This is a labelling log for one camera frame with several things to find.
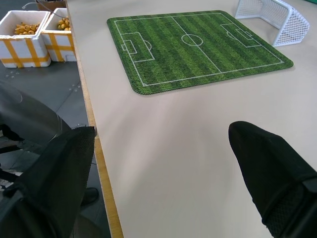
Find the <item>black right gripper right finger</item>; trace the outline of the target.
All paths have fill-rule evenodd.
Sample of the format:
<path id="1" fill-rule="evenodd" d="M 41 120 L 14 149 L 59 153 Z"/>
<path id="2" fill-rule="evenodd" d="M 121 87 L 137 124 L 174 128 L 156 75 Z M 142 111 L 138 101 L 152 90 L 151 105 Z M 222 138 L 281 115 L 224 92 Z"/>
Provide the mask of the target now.
<path id="1" fill-rule="evenodd" d="M 317 171 L 281 136 L 249 122 L 231 123 L 228 138 L 273 238 L 317 238 Z"/>

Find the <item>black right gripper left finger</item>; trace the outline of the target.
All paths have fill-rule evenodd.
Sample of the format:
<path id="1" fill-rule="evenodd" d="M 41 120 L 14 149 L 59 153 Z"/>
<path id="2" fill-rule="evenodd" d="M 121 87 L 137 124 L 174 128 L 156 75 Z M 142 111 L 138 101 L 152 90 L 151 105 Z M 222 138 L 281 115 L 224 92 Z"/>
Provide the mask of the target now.
<path id="1" fill-rule="evenodd" d="M 53 139 L 37 161 L 3 191 L 0 238 L 69 238 L 87 186 L 93 127 Z"/>

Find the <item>green soccer field mat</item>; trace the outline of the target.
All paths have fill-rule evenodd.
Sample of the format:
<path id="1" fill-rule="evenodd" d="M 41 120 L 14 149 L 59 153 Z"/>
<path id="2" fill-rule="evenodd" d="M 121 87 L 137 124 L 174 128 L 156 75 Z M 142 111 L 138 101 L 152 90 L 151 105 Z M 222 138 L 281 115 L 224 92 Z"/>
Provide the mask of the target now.
<path id="1" fill-rule="evenodd" d="M 131 88 L 141 95 L 293 66 L 222 10 L 113 17 L 107 26 Z"/>

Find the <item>white miniature soccer goal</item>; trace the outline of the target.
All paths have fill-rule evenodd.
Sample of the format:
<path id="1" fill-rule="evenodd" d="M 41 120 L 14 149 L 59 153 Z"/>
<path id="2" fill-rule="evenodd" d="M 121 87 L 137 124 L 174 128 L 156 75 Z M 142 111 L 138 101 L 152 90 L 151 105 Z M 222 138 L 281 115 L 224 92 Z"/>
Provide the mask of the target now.
<path id="1" fill-rule="evenodd" d="M 239 0 L 235 18 L 260 18 L 278 29 L 274 47 L 302 42 L 310 28 L 302 14 L 282 0 Z"/>

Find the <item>white foam box yellow tape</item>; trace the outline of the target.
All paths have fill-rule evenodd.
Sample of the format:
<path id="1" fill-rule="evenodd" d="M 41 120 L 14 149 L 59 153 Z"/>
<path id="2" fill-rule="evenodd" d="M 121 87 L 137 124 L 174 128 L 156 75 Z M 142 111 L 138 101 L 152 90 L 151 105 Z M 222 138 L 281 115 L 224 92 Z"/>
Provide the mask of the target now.
<path id="1" fill-rule="evenodd" d="M 52 61 L 76 61 L 74 42 L 71 31 L 58 30 L 57 23 L 68 17 L 67 8 L 56 8 L 41 31 L 46 49 Z"/>
<path id="2" fill-rule="evenodd" d="M 47 22 L 48 11 L 11 10 L 0 20 L 0 62 L 6 68 L 47 67 L 51 57 L 41 31 Z M 35 35 L 14 35 L 16 24 L 38 24 Z"/>

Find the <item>yellow banana bunch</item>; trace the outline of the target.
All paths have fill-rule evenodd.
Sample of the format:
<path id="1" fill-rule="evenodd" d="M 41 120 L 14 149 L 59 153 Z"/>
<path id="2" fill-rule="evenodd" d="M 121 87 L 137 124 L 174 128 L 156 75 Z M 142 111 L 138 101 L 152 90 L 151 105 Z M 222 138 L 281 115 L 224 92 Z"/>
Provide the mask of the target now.
<path id="1" fill-rule="evenodd" d="M 62 31 L 70 31 L 71 27 L 70 27 L 69 18 L 65 17 L 59 20 L 57 23 L 57 28 L 58 30 L 62 30 Z"/>
<path id="2" fill-rule="evenodd" d="M 26 24 L 21 22 L 20 24 L 16 24 L 14 29 L 14 35 L 35 35 L 40 27 L 40 23 L 38 24 Z"/>

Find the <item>brown cardboard box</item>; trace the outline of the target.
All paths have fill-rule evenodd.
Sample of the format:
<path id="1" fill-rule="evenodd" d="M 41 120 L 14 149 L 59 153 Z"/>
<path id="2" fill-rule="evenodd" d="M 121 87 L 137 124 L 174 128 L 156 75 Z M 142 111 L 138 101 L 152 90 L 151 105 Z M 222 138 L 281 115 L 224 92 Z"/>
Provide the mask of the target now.
<path id="1" fill-rule="evenodd" d="M 56 8 L 66 8 L 65 0 L 35 0 L 38 10 L 54 11 Z"/>

